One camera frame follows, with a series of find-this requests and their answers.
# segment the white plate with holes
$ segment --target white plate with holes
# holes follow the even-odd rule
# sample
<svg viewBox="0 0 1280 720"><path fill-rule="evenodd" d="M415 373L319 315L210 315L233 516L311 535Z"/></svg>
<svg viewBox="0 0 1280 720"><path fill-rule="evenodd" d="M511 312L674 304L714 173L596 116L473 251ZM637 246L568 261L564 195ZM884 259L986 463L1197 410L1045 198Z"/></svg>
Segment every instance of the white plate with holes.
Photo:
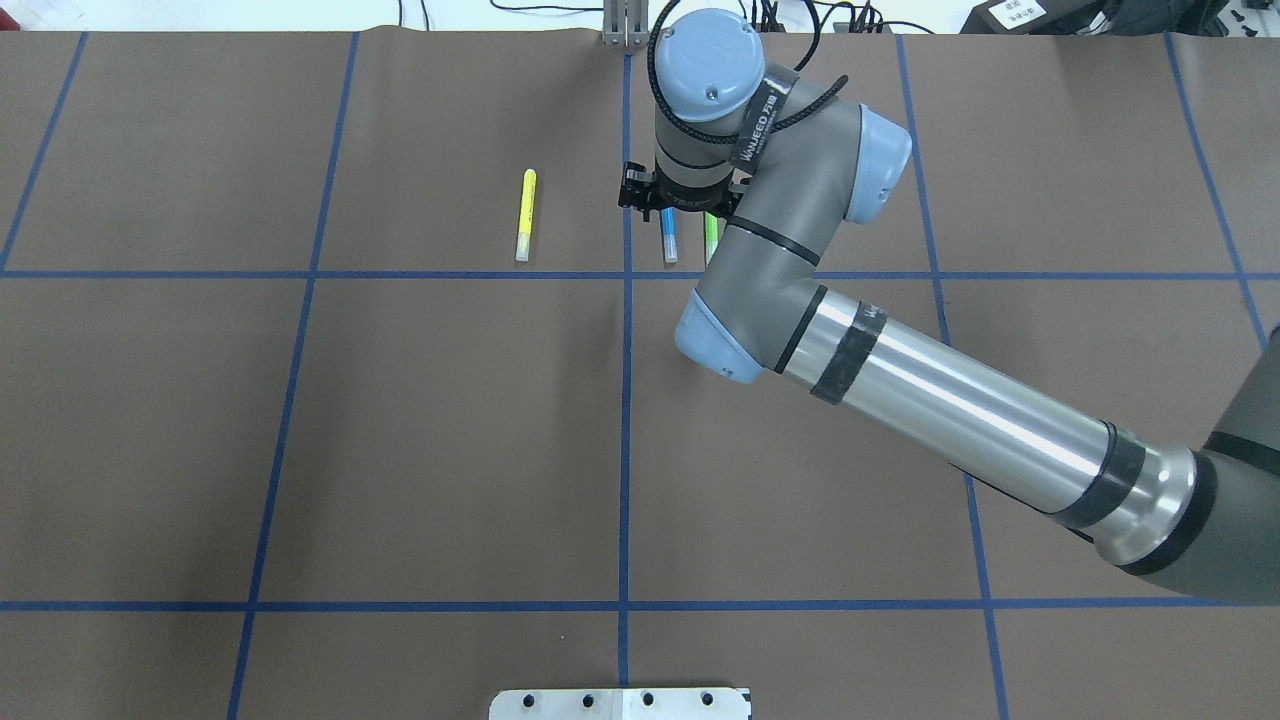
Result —
<svg viewBox="0 0 1280 720"><path fill-rule="evenodd" d="M503 691L489 720L750 720L751 692L735 688Z"/></svg>

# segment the yellow marker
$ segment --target yellow marker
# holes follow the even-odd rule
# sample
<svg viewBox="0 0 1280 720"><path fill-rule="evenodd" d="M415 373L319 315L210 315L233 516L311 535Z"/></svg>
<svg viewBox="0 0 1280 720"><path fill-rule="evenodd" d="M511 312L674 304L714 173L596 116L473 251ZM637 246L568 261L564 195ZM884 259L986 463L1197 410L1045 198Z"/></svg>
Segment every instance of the yellow marker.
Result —
<svg viewBox="0 0 1280 720"><path fill-rule="evenodd" d="M516 261L529 261L529 237L534 234L534 187L538 173L525 170L525 187L520 192L520 233L516 236Z"/></svg>

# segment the blue marker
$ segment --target blue marker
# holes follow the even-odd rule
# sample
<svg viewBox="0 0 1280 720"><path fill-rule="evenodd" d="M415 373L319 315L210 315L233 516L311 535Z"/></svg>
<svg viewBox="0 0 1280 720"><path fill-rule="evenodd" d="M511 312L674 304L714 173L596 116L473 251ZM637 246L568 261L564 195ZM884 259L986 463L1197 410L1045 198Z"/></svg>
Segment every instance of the blue marker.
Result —
<svg viewBox="0 0 1280 720"><path fill-rule="evenodd" d="M676 254L676 210L671 208L662 211L662 259L668 265L680 259Z"/></svg>

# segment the white floor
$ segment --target white floor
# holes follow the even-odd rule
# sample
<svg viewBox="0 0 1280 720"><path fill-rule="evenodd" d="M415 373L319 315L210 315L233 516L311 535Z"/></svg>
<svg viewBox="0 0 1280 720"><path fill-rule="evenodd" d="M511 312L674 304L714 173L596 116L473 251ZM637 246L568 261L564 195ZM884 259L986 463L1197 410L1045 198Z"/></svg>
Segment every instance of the white floor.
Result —
<svg viewBox="0 0 1280 720"><path fill-rule="evenodd" d="M421 0L401 0L404 24L422 28ZM599 0L499 0L502 5L564 4L598 6ZM750 8L750 0L745 0ZM650 0L650 19L657 18L664 0ZM934 32L957 32L975 0L876 0L886 19L910 20ZM739 9L737 0L685 0L672 18L699 8ZM397 0L0 0L4 8L27 29L95 29L95 31L348 31L383 24L396 24L399 17ZM558 10L507 12L486 0L426 0L431 29L445 31L531 31L567 27L600 27L600 13L564 13ZM1280 36L1280 10L1244 10L1240 0L1231 0L1229 10L1245 17L1234 20L1230 12L1222 18L1233 35L1243 35L1242 24L1262 36ZM842 20L845 13L837 12ZM812 26L800 0L782 0L778 19L786 26L808 31ZM895 32L916 32L897 27Z"/></svg>

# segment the green marker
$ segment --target green marker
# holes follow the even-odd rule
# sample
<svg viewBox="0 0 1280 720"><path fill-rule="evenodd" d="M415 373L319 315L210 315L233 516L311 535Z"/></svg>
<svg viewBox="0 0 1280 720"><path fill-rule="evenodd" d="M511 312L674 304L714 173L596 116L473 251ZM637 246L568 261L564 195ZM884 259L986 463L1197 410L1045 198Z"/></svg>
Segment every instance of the green marker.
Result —
<svg viewBox="0 0 1280 720"><path fill-rule="evenodd" d="M707 261L712 261L716 255L716 246L719 245L719 220L710 213L703 213L703 234L707 237Z"/></svg>

